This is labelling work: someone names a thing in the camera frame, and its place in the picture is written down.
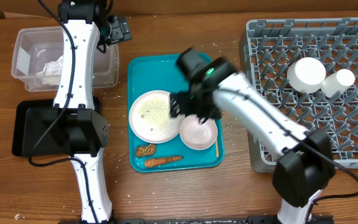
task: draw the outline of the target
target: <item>cookie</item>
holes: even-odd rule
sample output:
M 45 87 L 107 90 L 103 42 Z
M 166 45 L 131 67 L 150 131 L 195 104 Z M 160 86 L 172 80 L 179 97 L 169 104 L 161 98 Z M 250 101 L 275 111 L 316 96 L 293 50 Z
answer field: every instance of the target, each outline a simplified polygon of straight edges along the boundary
M 136 157 L 152 156 L 157 152 L 155 144 L 149 144 L 148 146 L 138 146 L 135 150 Z

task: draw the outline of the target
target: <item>plastic container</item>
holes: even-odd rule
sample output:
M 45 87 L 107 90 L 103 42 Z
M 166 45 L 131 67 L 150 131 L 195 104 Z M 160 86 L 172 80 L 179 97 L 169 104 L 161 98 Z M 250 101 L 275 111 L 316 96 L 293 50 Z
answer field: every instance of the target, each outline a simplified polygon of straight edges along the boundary
M 201 54 L 201 56 L 211 62 L 206 54 Z M 188 90 L 189 83 L 175 65 L 178 57 L 179 55 L 139 57 L 130 62 L 127 69 L 128 111 L 135 100 L 148 91 L 163 90 L 175 93 Z M 148 143 L 139 139 L 129 128 L 129 162 L 136 171 L 144 173 L 217 166 L 223 160 L 224 146 L 221 120 L 215 122 L 218 127 L 218 157 L 216 157 L 215 143 L 205 150 L 197 151 L 187 147 L 178 134 L 165 143 L 156 144 L 157 152 L 153 156 L 137 158 L 135 156 L 136 147 L 146 146 Z M 144 166 L 147 159 L 170 156 L 183 156 L 184 158 L 160 167 L 146 168 Z
M 58 85 L 42 84 L 46 78 L 60 80 L 60 75 L 37 75 L 46 63 L 63 55 L 61 27 L 41 27 L 19 31 L 13 51 L 12 76 L 25 83 L 27 91 L 54 91 Z M 112 87 L 118 81 L 118 46 L 107 47 L 106 53 L 96 51 L 93 66 L 93 88 Z
M 251 20 L 239 48 L 241 69 L 256 91 L 299 124 L 326 130 L 335 161 L 358 169 L 358 18 Z M 286 74 L 305 57 L 323 63 L 327 75 L 349 69 L 356 81 L 332 97 L 321 90 L 298 93 Z M 269 151 L 248 135 L 252 168 L 273 172 L 276 162 Z

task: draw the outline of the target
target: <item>orange carrot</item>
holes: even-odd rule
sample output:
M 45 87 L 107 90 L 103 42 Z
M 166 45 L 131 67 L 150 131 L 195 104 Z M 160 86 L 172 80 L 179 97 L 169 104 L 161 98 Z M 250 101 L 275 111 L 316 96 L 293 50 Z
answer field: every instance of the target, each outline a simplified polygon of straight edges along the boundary
M 171 157 L 164 157 L 164 158 L 156 158 L 156 159 L 147 159 L 144 162 L 144 166 L 147 168 L 153 168 L 160 165 L 168 164 L 170 162 L 176 162 L 183 159 L 183 156 L 171 156 Z

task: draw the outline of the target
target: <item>wooden table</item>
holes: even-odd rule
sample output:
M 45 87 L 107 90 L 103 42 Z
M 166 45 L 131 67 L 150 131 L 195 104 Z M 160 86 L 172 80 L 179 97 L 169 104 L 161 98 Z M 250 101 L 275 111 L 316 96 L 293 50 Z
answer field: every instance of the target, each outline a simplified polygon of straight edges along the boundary
M 226 154 L 219 166 L 156 174 L 136 172 L 128 160 L 126 68 L 136 57 L 180 53 L 192 45 L 211 58 L 225 55 L 238 66 L 238 41 L 248 20 L 318 17 L 358 17 L 358 11 L 128 16 L 134 39 L 119 45 L 119 83 L 94 91 L 101 99 L 103 116 L 111 124 L 104 173 L 116 217 L 218 218 L 277 213 L 280 197 L 271 184 L 272 175 L 251 168 L 247 131 L 229 114 L 223 118 Z M 16 35 L 23 28 L 56 25 L 53 19 L 0 20 L 0 223 L 56 223 L 81 216 L 70 163 L 36 168 L 26 158 L 11 153 L 17 104 L 55 96 L 54 92 L 30 93 L 20 80 L 11 77 Z M 344 194 L 357 188 L 352 179 L 337 172 L 323 194 Z M 334 215 L 336 223 L 358 223 L 358 197 L 321 202 L 313 212 Z

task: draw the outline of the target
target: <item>white cup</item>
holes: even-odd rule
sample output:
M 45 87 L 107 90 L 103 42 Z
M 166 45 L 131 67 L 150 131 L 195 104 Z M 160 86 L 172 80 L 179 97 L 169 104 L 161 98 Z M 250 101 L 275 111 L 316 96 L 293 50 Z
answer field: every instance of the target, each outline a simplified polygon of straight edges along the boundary
M 332 97 L 337 91 L 345 92 L 356 80 L 352 71 L 341 69 L 336 73 L 328 76 L 321 87 L 321 91 L 327 97 Z
M 326 69 L 319 60 L 306 57 L 290 66 L 287 78 L 296 91 L 314 93 L 321 88 L 326 78 Z

